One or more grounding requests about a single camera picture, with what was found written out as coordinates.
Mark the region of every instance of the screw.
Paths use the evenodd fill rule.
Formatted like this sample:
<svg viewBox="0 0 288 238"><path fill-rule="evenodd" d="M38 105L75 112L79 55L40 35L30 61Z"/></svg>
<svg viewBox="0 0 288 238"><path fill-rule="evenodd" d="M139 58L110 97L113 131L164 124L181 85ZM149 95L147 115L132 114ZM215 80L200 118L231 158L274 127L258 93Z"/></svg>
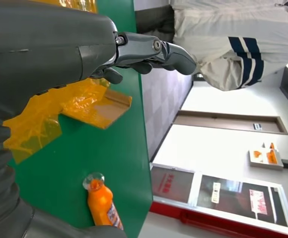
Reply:
<svg viewBox="0 0 288 238"><path fill-rule="evenodd" d="M153 42L153 48L153 50L155 50L156 52L159 52L160 49L161 49L161 43L159 40L154 40Z"/></svg>
<svg viewBox="0 0 288 238"><path fill-rule="evenodd" d="M122 36L119 36L119 37L115 38L115 42L116 42L116 44L118 44L118 45L122 45L122 44L124 44L125 41L124 40L123 37L122 37Z"/></svg>

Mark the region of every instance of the person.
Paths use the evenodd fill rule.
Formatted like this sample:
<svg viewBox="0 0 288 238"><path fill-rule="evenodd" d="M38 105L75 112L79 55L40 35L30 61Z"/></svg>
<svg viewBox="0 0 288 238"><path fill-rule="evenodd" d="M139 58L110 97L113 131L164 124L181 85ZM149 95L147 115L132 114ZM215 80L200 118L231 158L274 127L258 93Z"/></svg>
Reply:
<svg viewBox="0 0 288 238"><path fill-rule="evenodd" d="M288 63L288 0L171 0L135 16L138 33L186 49L196 72L223 91L253 85Z"/></svg>

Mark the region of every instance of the bottle label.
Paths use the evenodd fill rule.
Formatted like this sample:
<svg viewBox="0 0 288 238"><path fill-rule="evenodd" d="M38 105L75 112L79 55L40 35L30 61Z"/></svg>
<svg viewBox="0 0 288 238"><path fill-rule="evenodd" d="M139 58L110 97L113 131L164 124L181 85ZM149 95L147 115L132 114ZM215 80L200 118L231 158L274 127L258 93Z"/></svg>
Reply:
<svg viewBox="0 0 288 238"><path fill-rule="evenodd" d="M121 219L119 219L119 214L117 214L116 209L114 204L112 203L111 207L107 211L107 217L111 222L113 226L117 227L120 230L123 230Z"/></svg>

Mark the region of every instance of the yellow plastic bag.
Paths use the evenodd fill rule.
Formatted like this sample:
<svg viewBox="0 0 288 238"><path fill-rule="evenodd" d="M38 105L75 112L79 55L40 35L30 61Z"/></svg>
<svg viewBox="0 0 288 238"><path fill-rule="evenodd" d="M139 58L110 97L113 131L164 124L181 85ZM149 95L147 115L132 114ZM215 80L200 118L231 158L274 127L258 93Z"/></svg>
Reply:
<svg viewBox="0 0 288 238"><path fill-rule="evenodd" d="M98 127L107 125L108 121L105 118L103 121L83 118L88 118L90 111L87 107L102 100L109 86L105 79L88 78L34 96L20 115L4 122L3 125L10 127L11 132L4 146L12 151L17 164L20 163L61 135L58 116L64 107L76 119Z"/></svg>
<svg viewBox="0 0 288 238"><path fill-rule="evenodd" d="M22 114L4 122L11 132L4 146L12 151L16 163L20 163L61 135L58 121L61 111L61 105L49 93L34 96Z"/></svg>
<svg viewBox="0 0 288 238"><path fill-rule="evenodd" d="M97 13L96 0L33 0Z"/></svg>

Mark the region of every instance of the green table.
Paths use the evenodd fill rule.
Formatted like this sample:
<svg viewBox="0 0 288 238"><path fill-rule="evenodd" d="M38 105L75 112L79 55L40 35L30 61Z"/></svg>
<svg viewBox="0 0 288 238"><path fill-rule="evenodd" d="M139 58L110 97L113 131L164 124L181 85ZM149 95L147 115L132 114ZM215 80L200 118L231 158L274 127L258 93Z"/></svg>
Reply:
<svg viewBox="0 0 288 238"><path fill-rule="evenodd" d="M98 0L98 6L119 31L135 31L133 0ZM76 227L91 226L82 183L101 172L128 238L138 237L152 202L141 78L132 69L119 71L124 80L112 88L133 97L129 111L107 130L60 116L62 136L20 164L11 163L20 195Z"/></svg>

